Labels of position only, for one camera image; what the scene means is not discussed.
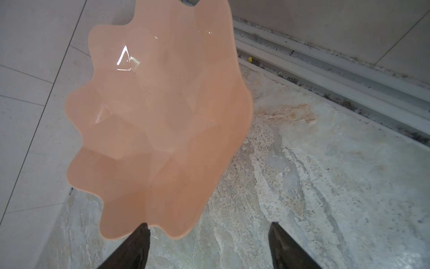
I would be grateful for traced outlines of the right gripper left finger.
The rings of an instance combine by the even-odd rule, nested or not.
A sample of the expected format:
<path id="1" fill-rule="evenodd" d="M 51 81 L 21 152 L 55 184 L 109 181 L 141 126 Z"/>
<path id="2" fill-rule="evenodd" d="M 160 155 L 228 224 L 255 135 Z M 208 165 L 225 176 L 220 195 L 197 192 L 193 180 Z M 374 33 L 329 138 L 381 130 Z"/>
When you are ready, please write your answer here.
<path id="1" fill-rule="evenodd" d="M 141 224 L 98 269 L 144 269 L 150 250 L 150 230 Z"/>

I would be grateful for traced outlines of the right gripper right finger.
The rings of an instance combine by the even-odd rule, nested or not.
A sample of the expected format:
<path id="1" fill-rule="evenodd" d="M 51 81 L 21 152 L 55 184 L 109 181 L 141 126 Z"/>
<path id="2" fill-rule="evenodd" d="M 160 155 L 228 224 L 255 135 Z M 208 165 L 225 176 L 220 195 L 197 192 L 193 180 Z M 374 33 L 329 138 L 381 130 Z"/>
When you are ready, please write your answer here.
<path id="1" fill-rule="evenodd" d="M 271 223 L 268 240 L 274 269 L 321 269 L 277 222 Z"/>

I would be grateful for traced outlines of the pink scalloped plate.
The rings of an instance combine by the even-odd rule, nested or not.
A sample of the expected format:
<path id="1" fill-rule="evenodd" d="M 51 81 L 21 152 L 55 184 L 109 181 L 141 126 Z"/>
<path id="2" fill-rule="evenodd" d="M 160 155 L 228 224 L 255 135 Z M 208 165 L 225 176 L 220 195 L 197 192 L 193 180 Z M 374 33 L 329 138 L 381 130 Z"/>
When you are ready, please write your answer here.
<path id="1" fill-rule="evenodd" d="M 65 103 L 83 138 L 69 183 L 103 201 L 105 239 L 143 223 L 186 236 L 253 120 L 229 3 L 137 1 L 88 48 L 94 75 Z"/>

